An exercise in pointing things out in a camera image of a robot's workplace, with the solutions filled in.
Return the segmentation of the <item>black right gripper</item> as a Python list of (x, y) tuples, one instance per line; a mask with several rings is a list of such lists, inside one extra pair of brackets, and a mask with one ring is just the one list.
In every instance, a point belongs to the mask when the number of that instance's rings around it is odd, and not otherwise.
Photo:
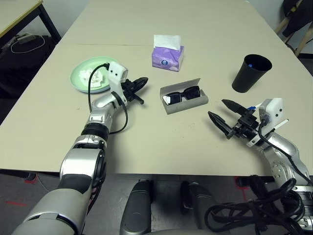
[(225, 134), (227, 139), (236, 136), (238, 138), (252, 140), (257, 135), (256, 129), (259, 126), (257, 117), (253, 115), (255, 110), (250, 109), (246, 111), (245, 107), (228, 99), (222, 99), (222, 103), (231, 111), (243, 115), (237, 120), (235, 126), (231, 128), (219, 115), (208, 111), (208, 115), (215, 126)]

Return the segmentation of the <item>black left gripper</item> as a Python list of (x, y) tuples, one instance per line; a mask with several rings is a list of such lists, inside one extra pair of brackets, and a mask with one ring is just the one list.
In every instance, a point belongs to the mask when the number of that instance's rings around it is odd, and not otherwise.
[(129, 79), (126, 79), (125, 82), (121, 83), (123, 94), (126, 97), (126, 100), (128, 102), (137, 100), (139, 101), (140, 104), (144, 104), (144, 100), (137, 96), (136, 93), (139, 92), (142, 88), (144, 88), (147, 82), (148, 82), (147, 77), (140, 77), (135, 81), (130, 81)]

